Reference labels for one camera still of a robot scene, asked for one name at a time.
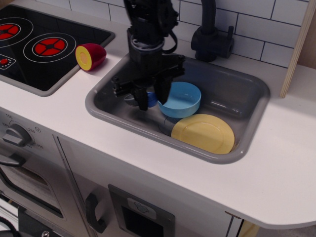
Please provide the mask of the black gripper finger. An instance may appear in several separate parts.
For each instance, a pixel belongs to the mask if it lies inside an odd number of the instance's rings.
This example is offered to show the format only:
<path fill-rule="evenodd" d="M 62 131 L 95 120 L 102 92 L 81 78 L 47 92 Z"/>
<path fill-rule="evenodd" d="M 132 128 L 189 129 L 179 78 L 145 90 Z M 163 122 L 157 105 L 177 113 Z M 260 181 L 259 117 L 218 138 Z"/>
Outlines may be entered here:
<path fill-rule="evenodd" d="M 148 109 L 148 95 L 146 88 L 137 88 L 133 92 L 134 98 L 137 101 L 138 107 L 142 111 Z"/>
<path fill-rule="evenodd" d="M 154 90 L 158 101 L 165 104 L 171 89 L 172 77 L 159 77 L 154 83 Z"/>

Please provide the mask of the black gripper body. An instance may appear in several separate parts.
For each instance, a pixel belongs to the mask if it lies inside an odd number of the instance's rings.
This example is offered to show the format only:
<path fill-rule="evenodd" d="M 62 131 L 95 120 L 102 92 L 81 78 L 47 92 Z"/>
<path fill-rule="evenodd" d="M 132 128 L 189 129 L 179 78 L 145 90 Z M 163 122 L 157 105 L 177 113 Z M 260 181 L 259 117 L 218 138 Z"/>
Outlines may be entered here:
<path fill-rule="evenodd" d="M 159 77 L 174 79 L 182 76 L 185 60 L 183 55 L 164 54 L 161 47 L 141 49 L 130 45 L 121 69 L 111 79 L 114 94 L 118 97 L 132 93 L 137 88 L 154 87 Z"/>

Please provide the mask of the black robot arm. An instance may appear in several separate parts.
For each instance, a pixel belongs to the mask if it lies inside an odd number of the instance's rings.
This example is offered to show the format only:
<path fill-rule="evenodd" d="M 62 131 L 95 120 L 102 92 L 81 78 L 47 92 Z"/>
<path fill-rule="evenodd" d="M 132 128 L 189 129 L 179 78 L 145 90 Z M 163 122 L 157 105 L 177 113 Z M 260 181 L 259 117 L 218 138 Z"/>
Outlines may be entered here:
<path fill-rule="evenodd" d="M 114 94 L 131 94 L 139 109 L 145 111 L 148 88 L 153 88 L 157 100 L 165 104 L 173 79 L 185 72 L 185 57 L 174 54 L 177 46 L 163 48 L 166 37 L 178 42 L 173 32 L 178 12 L 169 0 L 126 0 L 124 5 L 131 23 L 127 29 L 129 53 L 112 78 Z"/>

